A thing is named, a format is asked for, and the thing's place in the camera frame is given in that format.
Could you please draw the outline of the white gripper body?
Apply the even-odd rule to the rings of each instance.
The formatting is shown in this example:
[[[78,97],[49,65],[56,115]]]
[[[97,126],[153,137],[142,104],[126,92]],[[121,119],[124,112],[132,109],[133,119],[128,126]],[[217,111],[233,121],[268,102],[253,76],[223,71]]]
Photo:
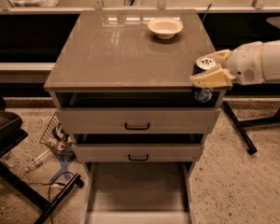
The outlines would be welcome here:
[[[243,44],[230,52],[226,66],[241,85],[260,84],[264,81],[261,68],[263,43],[260,41]]]

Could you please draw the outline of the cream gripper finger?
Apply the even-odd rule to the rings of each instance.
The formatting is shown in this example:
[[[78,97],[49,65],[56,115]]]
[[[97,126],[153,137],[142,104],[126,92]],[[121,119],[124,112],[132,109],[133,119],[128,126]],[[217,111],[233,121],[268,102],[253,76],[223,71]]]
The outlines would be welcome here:
[[[231,51],[229,49],[222,49],[212,53],[205,54],[197,59],[201,61],[202,59],[214,59],[216,63],[225,64]]]
[[[218,64],[205,72],[191,76],[189,79],[192,85],[197,88],[222,88],[231,86],[236,76],[228,68],[223,68]]]

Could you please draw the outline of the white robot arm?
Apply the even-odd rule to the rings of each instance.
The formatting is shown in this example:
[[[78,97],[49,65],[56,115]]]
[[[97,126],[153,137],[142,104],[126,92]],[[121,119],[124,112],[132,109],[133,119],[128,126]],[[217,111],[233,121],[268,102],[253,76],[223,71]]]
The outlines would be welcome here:
[[[252,42],[237,49],[209,53],[196,60],[203,72],[190,77],[198,88],[227,87],[280,81],[280,40]]]

